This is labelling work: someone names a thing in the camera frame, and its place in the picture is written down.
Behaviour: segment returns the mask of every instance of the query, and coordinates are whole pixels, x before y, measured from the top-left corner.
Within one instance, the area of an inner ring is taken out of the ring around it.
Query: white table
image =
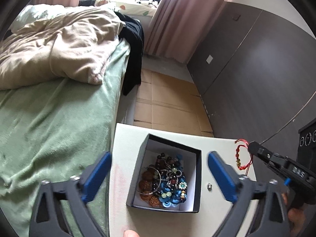
[[[202,150],[202,188],[200,211],[192,213],[168,213],[147,211],[126,206],[126,198],[131,183],[139,147],[151,133],[165,139],[176,141],[193,148]],[[134,230],[140,237],[210,237],[212,236],[226,214],[231,203],[226,201],[207,167],[207,154],[217,151],[223,160],[236,167],[234,140],[193,136],[171,133],[136,126],[117,124],[112,150],[112,168],[109,190],[109,226],[111,237],[122,237],[125,230]],[[249,161],[246,149],[240,151],[242,164]],[[253,167],[249,170],[249,177],[255,180]],[[213,185],[208,191],[207,184]],[[248,214],[238,233],[245,236],[252,221],[256,202],[252,201]]]

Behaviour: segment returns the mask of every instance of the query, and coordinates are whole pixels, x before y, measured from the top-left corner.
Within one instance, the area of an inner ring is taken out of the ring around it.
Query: green blanket
[[[110,150],[129,53],[122,40],[101,86],[57,79],[0,91],[0,207],[20,237],[28,236],[41,180],[68,180]],[[89,206],[108,234],[106,182]],[[66,217],[78,236],[67,206]]]

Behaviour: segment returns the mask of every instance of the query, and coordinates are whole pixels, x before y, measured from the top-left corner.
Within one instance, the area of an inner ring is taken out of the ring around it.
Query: gray floor
[[[143,69],[149,69],[193,83],[186,65],[175,60],[144,55]],[[135,86],[127,96],[121,95],[118,104],[117,123],[133,125],[137,90],[138,86]]]

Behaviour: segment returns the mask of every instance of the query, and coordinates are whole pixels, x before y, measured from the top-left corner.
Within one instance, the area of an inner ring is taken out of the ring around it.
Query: beige blanket
[[[100,8],[25,25],[0,46],[0,90],[58,77],[101,84],[123,26]]]

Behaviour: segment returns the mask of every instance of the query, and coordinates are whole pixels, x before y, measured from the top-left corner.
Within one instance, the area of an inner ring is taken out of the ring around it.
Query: cardboard
[[[147,202],[143,201],[139,194],[141,190],[139,190],[138,183],[142,179],[142,173],[147,170],[146,167],[148,165],[155,164],[157,155],[161,153],[165,153],[166,156],[173,158],[178,154],[182,155],[180,162],[188,184],[186,202],[174,207],[170,206],[169,208],[153,208]],[[197,213],[200,209],[201,181],[201,150],[149,134],[139,149],[126,204],[130,207],[152,211]]]
[[[200,94],[190,82],[142,69],[134,125],[213,137]]]

